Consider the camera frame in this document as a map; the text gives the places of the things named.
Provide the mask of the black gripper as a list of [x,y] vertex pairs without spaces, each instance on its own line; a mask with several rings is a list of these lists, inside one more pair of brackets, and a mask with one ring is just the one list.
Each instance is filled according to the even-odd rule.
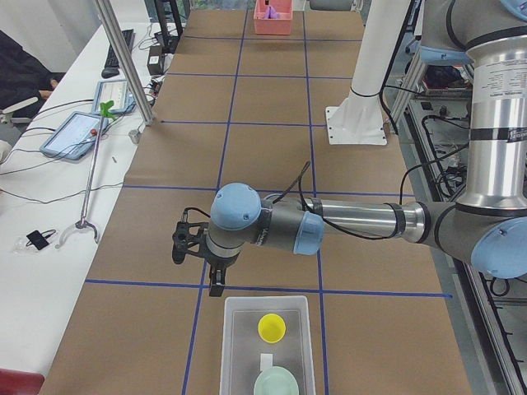
[[233,265],[238,257],[239,254],[226,258],[211,254],[206,258],[206,261],[209,264],[210,284],[208,295],[210,297],[222,296],[225,289],[227,268]]

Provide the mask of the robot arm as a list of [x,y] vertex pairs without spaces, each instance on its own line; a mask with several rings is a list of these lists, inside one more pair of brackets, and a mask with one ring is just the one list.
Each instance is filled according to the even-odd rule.
[[209,293],[222,294],[226,270],[245,244],[316,253],[326,229],[359,239],[405,239],[441,250],[479,272],[526,273],[526,4],[429,1],[422,56],[473,65],[464,191],[453,202],[364,204],[285,195],[261,198],[250,186],[222,187],[203,240]]

